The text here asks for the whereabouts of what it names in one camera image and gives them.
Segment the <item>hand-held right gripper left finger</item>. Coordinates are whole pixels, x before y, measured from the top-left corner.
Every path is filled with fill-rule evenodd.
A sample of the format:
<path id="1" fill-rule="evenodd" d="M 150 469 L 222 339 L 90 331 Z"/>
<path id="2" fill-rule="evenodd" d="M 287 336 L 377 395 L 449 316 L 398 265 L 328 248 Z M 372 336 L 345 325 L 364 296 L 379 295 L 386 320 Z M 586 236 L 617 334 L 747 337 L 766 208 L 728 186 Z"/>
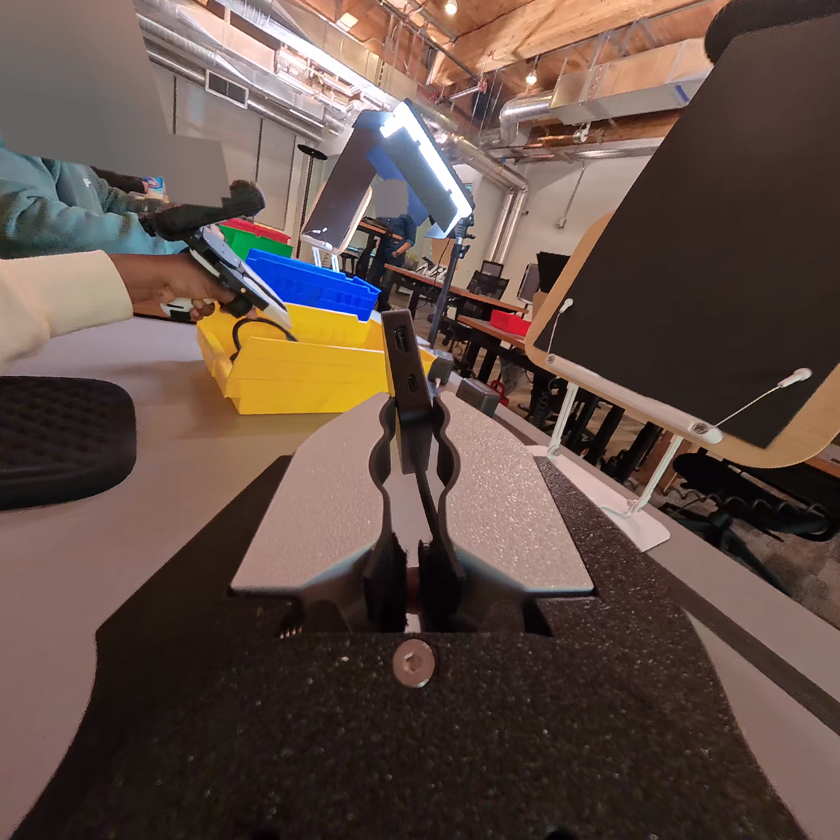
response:
<path id="1" fill-rule="evenodd" d="M 395 402 L 378 393 L 297 449 L 231 581 L 237 595 L 276 595 L 304 613 L 332 604 L 353 632 L 406 626 L 406 552 L 384 484 Z"/>

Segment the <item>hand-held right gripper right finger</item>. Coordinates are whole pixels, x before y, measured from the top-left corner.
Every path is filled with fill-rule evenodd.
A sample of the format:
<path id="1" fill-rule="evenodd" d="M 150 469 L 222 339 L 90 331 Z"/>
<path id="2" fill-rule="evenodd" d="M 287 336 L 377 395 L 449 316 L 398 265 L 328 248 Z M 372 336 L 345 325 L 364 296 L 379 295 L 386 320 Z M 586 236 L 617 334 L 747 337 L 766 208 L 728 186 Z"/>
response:
<path id="1" fill-rule="evenodd" d="M 432 539 L 420 546 L 430 631 L 549 631 L 544 601 L 594 583 L 524 444 L 451 392 L 433 403 L 434 467 L 420 486 Z"/>

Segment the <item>yellow plastic bin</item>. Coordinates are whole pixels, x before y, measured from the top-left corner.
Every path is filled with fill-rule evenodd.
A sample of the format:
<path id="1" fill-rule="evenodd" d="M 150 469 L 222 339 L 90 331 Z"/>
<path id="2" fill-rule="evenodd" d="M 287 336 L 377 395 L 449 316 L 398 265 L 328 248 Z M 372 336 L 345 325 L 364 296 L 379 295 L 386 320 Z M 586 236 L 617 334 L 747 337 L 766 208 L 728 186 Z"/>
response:
<path id="1" fill-rule="evenodd" d="M 267 323 L 223 312 L 197 324 L 206 367 L 242 415 L 343 413 L 389 388 L 381 315 L 287 305 L 297 342 Z"/>

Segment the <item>black USB hub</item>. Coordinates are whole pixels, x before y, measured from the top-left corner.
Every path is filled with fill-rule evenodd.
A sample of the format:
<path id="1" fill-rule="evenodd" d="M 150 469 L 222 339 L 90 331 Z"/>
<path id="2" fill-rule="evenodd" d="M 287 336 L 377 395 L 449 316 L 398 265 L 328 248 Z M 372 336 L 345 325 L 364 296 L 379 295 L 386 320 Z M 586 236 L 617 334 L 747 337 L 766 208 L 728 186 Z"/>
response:
<path id="1" fill-rule="evenodd" d="M 433 401 L 428 390 L 411 312 L 382 314 L 385 362 L 395 405 L 395 446 L 402 478 L 397 481 L 396 521 L 425 543 L 435 540 L 437 510 L 428 482 L 433 441 Z"/>

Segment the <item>person's left forearm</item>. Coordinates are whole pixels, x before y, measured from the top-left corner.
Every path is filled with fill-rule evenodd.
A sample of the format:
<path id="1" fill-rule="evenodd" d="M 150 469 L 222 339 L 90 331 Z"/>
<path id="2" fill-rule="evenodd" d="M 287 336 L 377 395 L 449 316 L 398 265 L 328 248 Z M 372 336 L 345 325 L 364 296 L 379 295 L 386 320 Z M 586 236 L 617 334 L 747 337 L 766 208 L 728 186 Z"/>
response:
<path id="1" fill-rule="evenodd" d="M 1 261 L 1 373 L 48 341 L 131 318 L 123 279 L 102 251 Z"/>

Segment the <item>grey desk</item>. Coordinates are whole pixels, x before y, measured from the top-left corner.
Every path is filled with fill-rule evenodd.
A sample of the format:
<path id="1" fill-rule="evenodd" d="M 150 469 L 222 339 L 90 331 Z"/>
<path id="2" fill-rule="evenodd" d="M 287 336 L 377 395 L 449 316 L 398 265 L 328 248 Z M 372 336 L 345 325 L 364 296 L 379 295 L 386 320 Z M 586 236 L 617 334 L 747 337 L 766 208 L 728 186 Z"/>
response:
<path id="1" fill-rule="evenodd" d="M 135 404 L 133 473 L 99 496 L 2 513 L 2 838 L 64 758 L 87 708 L 95 632 L 177 550 L 327 421 L 239 416 L 218 393 L 195 331 L 151 318 L 51 340 L 17 375 L 114 382 Z M 838 631 L 685 528 L 649 556 L 805 680 L 804 699 L 740 653 L 728 624 L 691 621 L 763 770 L 812 838 L 838 838 L 838 732 L 806 702 L 838 701 Z"/>

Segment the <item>person's left hand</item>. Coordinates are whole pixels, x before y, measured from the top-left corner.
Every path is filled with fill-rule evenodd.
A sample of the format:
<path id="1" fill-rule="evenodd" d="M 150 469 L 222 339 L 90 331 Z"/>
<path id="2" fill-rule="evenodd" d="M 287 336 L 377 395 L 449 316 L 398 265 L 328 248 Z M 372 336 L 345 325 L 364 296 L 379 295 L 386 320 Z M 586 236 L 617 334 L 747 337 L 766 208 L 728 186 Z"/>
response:
<path id="1" fill-rule="evenodd" d="M 187 320 L 198 322 L 235 299 L 233 292 L 223 288 L 187 253 L 111 255 L 110 260 L 127 288 L 135 313 L 161 314 L 163 306 L 187 299 Z"/>

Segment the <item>green plastic bin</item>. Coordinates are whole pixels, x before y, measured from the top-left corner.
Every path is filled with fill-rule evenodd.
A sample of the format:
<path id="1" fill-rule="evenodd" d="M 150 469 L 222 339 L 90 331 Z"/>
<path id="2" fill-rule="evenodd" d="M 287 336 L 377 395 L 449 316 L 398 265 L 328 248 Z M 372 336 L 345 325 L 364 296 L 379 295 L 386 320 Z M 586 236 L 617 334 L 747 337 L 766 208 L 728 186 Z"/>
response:
<path id="1" fill-rule="evenodd" d="M 292 257 L 292 247 L 287 243 L 236 227 L 220 225 L 219 228 L 227 245 L 244 261 L 248 260 L 253 249 L 274 256 Z"/>

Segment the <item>blue plastic bin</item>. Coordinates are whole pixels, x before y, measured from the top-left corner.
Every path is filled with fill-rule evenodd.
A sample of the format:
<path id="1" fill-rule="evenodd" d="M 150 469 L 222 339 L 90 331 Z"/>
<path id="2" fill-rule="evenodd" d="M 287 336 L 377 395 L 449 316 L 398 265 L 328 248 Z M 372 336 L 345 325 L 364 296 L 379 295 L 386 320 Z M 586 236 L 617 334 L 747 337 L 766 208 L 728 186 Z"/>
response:
<path id="1" fill-rule="evenodd" d="M 366 322 L 380 290 L 341 271 L 252 248 L 246 264 L 286 304 L 352 314 Z"/>

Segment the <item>clear stand white base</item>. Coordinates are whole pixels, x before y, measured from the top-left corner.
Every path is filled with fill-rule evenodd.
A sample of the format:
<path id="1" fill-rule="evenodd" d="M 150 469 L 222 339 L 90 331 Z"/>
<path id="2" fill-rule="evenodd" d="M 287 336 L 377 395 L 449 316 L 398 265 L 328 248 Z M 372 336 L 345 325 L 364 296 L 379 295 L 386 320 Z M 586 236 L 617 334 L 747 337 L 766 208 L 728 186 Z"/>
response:
<path id="1" fill-rule="evenodd" d="M 562 433 L 571 416 L 571 410 L 579 386 L 567 385 L 566 393 L 547 447 L 533 446 L 529 451 L 539 457 L 546 457 L 551 465 L 580 490 L 587 499 L 599 508 L 641 551 L 650 550 L 669 539 L 669 531 L 647 513 L 642 513 L 662 480 L 671 462 L 679 452 L 684 438 L 673 434 L 667 449 L 656 465 L 638 497 L 623 496 L 618 490 L 584 469 L 576 460 L 562 454 Z"/>

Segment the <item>black light stand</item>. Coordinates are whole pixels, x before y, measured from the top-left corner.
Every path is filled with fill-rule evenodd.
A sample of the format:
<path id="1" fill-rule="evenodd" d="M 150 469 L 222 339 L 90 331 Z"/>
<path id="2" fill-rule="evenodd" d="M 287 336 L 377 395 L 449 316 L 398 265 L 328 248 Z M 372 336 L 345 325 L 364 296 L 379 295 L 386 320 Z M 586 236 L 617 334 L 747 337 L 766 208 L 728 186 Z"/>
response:
<path id="1" fill-rule="evenodd" d="M 465 248 L 468 248 L 468 246 L 464 245 L 464 242 L 466 239 L 473 238 L 473 235 L 469 233 L 469 229 L 473 226 L 474 223 L 474 214 L 460 219 L 455 225 L 452 233 L 448 236 L 448 238 L 453 240 L 453 244 L 450 249 L 448 266 L 444 275 L 443 284 L 437 295 L 433 318 L 430 322 L 430 330 L 427 336 L 427 341 L 430 350 L 434 350 L 435 348 L 440 322 L 447 308 L 448 293 L 452 287 L 458 262 L 463 257 L 465 253 Z"/>

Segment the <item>wooden office table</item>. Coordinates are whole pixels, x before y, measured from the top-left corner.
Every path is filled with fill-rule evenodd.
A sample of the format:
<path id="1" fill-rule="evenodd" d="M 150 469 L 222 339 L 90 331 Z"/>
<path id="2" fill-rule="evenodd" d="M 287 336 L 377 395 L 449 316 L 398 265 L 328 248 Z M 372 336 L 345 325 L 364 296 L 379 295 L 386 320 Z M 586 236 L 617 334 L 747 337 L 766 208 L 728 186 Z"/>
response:
<path id="1" fill-rule="evenodd" d="M 396 284 L 401 287 L 408 287 L 411 284 L 416 285 L 423 284 L 426 287 L 430 287 L 436 291 L 443 291 L 444 283 L 442 281 L 438 281 L 431 277 L 422 276 L 414 271 L 406 269 L 404 267 L 392 266 L 389 264 L 385 265 L 385 273 L 383 278 L 387 277 L 401 277 L 400 280 L 394 280 Z M 474 293 L 468 291 L 465 288 L 461 287 L 452 287 L 450 286 L 447 291 L 448 296 L 454 296 L 457 298 L 463 298 L 468 301 L 473 301 L 475 304 L 490 310 L 498 310 L 504 312 L 514 313 L 520 317 L 523 317 L 525 313 L 529 310 L 527 308 L 520 308 L 511 305 L 510 303 L 506 303 L 504 301 L 495 299 L 493 297 L 480 295 L 478 293 Z"/>

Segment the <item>LED light panel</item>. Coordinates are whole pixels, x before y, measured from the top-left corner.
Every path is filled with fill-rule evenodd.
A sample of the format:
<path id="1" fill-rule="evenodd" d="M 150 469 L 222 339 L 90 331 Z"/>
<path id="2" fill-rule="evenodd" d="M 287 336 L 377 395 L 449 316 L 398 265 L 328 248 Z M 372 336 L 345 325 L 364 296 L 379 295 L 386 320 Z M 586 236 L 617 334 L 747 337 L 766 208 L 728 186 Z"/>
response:
<path id="1" fill-rule="evenodd" d="M 475 202 L 428 128 L 406 99 L 391 112 L 363 111 L 354 127 L 372 132 L 366 157 L 384 181 L 406 184 L 407 208 L 416 226 L 431 224 L 429 237 L 465 237 Z"/>

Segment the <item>black office chair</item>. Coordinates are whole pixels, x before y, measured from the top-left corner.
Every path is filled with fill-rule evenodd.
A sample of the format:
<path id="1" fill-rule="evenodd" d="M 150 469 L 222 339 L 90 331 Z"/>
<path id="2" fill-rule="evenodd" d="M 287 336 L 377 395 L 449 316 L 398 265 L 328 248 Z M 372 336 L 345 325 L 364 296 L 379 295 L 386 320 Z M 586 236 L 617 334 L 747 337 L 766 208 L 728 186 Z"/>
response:
<path id="1" fill-rule="evenodd" d="M 680 455 L 672 466 L 698 498 L 682 506 L 665 502 L 660 511 L 785 595 L 789 588 L 751 552 L 734 522 L 778 541 L 787 535 L 820 543 L 838 534 L 838 478 L 813 465 L 745 467 L 701 449 Z"/>

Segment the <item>black board on stand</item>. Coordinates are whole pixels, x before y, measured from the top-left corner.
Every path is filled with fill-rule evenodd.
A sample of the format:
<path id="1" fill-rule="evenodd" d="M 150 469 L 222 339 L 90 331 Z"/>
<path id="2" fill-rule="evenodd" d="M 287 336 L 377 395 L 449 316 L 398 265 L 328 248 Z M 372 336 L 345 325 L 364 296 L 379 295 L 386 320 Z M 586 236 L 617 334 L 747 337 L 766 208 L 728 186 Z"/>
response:
<path id="1" fill-rule="evenodd" d="M 530 360 L 743 466 L 838 436 L 838 15 L 726 48 L 581 239 Z"/>

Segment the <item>black round fuzzy object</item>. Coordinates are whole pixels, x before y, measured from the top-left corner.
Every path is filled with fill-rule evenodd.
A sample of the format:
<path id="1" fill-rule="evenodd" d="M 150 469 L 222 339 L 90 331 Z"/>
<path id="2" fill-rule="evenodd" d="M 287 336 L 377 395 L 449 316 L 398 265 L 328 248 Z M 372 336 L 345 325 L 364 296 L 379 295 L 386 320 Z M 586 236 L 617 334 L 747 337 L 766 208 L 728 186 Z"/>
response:
<path id="1" fill-rule="evenodd" d="M 741 35 L 839 14 L 839 1 L 731 1 L 711 20 L 704 38 L 712 65 Z"/>

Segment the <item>metal air duct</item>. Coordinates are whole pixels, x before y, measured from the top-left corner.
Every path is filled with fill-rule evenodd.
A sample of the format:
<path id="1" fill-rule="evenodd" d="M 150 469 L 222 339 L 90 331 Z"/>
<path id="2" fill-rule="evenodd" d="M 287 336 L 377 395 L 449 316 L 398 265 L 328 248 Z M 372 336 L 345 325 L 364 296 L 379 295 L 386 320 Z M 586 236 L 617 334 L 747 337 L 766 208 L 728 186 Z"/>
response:
<path id="1" fill-rule="evenodd" d="M 684 108 L 711 72 L 703 38 L 614 59 L 566 73 L 546 93 L 514 98 L 500 111 L 500 140 L 540 121 L 576 126 Z"/>

